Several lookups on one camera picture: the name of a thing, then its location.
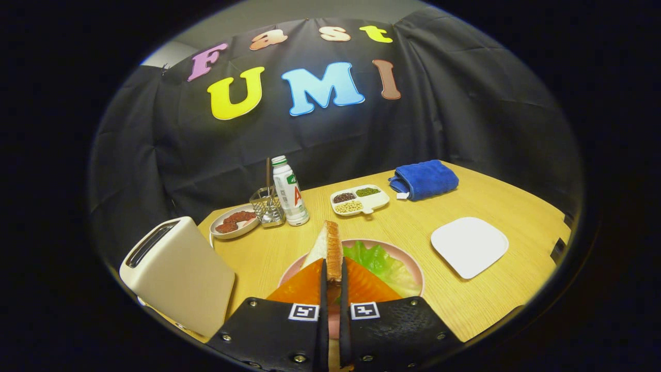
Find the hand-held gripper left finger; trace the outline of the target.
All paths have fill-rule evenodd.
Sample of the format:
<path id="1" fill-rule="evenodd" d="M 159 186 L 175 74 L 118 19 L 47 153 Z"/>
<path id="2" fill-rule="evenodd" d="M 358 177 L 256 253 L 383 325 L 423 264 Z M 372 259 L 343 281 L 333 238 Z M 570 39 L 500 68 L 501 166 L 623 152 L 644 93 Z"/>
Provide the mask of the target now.
<path id="1" fill-rule="evenodd" d="M 248 297 L 206 346 L 230 363 L 252 371 L 328 371 L 326 261 L 311 282 L 318 290 L 312 303 Z"/>

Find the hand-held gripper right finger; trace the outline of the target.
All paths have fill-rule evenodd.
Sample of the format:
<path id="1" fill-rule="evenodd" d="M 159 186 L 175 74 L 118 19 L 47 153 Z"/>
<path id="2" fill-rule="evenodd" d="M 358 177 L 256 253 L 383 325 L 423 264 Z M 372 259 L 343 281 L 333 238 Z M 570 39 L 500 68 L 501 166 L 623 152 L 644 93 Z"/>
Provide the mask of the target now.
<path id="1" fill-rule="evenodd" d="M 351 302 L 356 289 L 342 264 L 338 344 L 340 366 L 354 371 L 423 371 L 455 355 L 461 341 L 420 296 Z"/>

